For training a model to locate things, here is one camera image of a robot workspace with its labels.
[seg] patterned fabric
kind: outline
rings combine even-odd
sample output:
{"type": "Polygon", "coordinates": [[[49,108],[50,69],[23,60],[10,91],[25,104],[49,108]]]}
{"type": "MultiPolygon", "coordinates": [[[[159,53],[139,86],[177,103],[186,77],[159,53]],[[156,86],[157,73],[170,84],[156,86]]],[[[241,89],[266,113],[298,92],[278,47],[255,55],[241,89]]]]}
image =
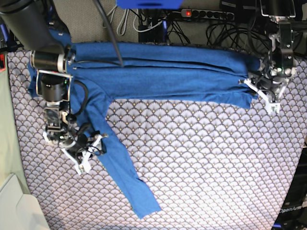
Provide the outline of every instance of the patterned fabric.
{"type": "Polygon", "coordinates": [[[306,127],[307,64],[277,115],[188,101],[116,100],[107,120],[162,211],[139,220],[97,158],[79,176],[43,140],[41,98],[27,92],[29,53],[8,55],[12,101],[31,193],[52,230],[271,229],[290,187],[306,127]]]}

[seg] blue long-sleeve shirt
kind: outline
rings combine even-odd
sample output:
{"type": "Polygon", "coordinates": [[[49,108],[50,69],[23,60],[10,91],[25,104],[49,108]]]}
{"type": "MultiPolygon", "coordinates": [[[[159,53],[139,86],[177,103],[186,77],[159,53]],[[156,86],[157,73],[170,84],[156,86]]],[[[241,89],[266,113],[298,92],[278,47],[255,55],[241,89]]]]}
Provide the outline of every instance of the blue long-sleeve shirt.
{"type": "MultiPolygon", "coordinates": [[[[54,36],[70,43],[66,34],[54,36]]],[[[74,44],[76,61],[116,61],[111,43],[74,44]]],[[[75,63],[68,68],[74,79],[89,89],[85,110],[77,118],[79,125],[91,122],[94,130],[107,133],[107,153],[99,156],[134,212],[139,218],[161,210],[149,187],[139,179],[125,146],[105,120],[114,99],[164,99],[211,101],[249,108],[253,96],[238,81],[256,70],[259,61],[251,56],[223,50],[193,47],[155,46],[119,43],[125,67],[105,63],[75,63]]],[[[35,95],[35,71],[29,91],[35,95]]],[[[84,92],[78,85],[71,88],[71,108],[79,110],[84,92]]]]}

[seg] power strip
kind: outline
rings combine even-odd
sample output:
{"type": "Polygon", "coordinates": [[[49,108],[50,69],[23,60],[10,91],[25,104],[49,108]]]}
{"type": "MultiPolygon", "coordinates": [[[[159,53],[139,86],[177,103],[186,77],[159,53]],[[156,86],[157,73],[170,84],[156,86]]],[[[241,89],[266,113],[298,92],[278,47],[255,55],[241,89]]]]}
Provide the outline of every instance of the power strip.
{"type": "Polygon", "coordinates": [[[215,20],[227,20],[234,21],[235,14],[230,12],[222,12],[222,11],[207,11],[207,10],[193,10],[193,9],[182,9],[178,12],[181,13],[181,17],[183,18],[193,18],[193,19],[215,19],[215,20]]]}

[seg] light green surface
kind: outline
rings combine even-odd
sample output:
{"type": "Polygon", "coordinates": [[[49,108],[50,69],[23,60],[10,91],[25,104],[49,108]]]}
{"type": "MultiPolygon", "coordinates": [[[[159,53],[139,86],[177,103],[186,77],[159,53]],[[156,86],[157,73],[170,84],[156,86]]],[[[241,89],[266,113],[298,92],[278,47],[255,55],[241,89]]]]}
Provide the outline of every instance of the light green surface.
{"type": "Polygon", "coordinates": [[[11,173],[17,175],[23,193],[29,194],[19,150],[8,68],[6,68],[0,72],[0,186],[11,173]]]}

